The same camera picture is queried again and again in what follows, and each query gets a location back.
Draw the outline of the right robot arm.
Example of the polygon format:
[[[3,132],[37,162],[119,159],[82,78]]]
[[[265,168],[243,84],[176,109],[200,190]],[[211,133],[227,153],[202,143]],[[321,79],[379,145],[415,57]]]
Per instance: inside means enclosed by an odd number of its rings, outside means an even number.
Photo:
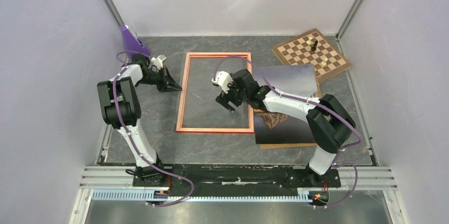
[[[322,98],[292,95],[269,82],[260,85],[247,69],[235,73],[217,71],[211,81],[221,88],[216,102],[231,113],[247,103],[255,110],[285,114],[308,124],[317,146],[304,170],[304,179],[313,187],[324,183],[344,143],[357,133],[354,121],[333,95]]]

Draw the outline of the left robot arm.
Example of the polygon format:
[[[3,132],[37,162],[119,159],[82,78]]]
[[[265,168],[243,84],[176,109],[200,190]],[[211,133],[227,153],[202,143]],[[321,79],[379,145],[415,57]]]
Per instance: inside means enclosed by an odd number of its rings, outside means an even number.
[[[171,77],[164,65],[166,57],[148,57],[136,52],[131,61],[124,62],[111,79],[99,82],[97,92],[104,122],[125,139],[135,158],[134,169],[126,169],[133,176],[134,186],[160,186],[168,180],[168,172],[143,131],[142,115],[136,87],[154,85],[161,92],[180,92],[182,87]]]

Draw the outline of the mountain landscape photo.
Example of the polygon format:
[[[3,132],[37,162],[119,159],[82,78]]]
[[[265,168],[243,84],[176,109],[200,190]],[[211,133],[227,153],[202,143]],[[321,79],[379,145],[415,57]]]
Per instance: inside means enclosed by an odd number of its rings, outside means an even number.
[[[265,85],[265,77],[274,88],[290,95],[319,97],[312,65],[257,67],[253,77],[259,85]],[[286,114],[254,110],[254,128],[255,142],[258,145],[315,143],[308,124]]]

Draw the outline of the brown frame backing board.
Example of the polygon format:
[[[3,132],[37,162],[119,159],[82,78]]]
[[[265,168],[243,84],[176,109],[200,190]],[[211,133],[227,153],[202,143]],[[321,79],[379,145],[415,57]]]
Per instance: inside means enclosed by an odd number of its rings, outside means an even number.
[[[290,94],[321,97],[320,86],[311,76],[267,76],[275,87]],[[254,111],[255,142],[260,149],[316,146],[306,122],[280,113]]]

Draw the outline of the orange picture frame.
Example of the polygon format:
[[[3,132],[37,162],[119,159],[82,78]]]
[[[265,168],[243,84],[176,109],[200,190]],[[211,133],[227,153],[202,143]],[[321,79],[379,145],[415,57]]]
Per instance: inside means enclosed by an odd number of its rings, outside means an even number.
[[[183,127],[183,119],[185,112],[186,96],[187,96],[187,85],[188,76],[190,72],[190,63],[192,58],[227,58],[232,55],[238,58],[246,58],[249,60],[247,63],[247,69],[252,72],[252,55],[250,52],[187,52],[185,58],[185,66],[183,70],[183,80],[181,96],[179,100],[179,108],[176,122],[176,131],[182,133],[243,133],[252,134],[254,133],[254,111],[249,106],[248,107],[248,128],[187,128]]]

